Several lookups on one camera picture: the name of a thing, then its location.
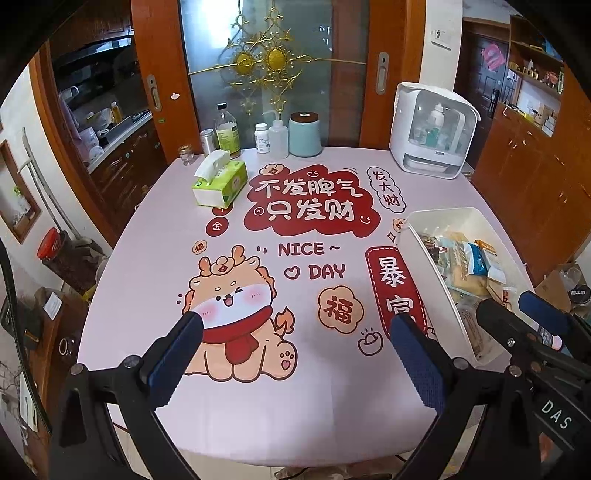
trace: white tissue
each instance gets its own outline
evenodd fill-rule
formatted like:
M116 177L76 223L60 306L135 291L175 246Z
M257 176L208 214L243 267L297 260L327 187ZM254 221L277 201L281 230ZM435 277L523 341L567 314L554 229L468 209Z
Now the white tissue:
M195 176L210 183L222 168L230 161L230 153L225 150L214 150L197 167Z

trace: heart symbol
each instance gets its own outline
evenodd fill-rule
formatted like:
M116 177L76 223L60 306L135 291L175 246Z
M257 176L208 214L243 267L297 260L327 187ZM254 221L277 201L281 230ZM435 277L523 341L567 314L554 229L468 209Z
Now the heart symbol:
M283 274L288 280L295 280L297 277L300 276L300 267L294 265L291 268L286 268Z

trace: table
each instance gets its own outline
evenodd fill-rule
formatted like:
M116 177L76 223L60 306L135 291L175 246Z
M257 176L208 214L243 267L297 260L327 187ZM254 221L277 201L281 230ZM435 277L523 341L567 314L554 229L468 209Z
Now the table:
M519 263L507 234L463 176L405 173L389 151L242 159L250 181L228 210L196 205L197 164L169 166L115 247L79 361L110 368L141 355L193 309L207 345L157 411L177 447L270 466L414 448L435 412L384 328L390 300L428 330L397 229L415 210L474 206Z

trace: metal can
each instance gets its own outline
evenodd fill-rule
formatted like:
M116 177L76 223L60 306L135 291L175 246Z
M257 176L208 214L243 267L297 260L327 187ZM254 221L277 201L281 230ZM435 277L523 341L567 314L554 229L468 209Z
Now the metal can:
M199 134L201 139L201 146L203 147L203 155L206 157L216 149L215 135L213 128L207 128Z

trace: light blue canister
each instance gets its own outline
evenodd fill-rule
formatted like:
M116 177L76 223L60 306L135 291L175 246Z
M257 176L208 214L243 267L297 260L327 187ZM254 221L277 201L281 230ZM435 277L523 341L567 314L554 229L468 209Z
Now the light blue canister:
M296 157L314 157L322 151L320 144L320 121L314 112L291 114L290 153Z

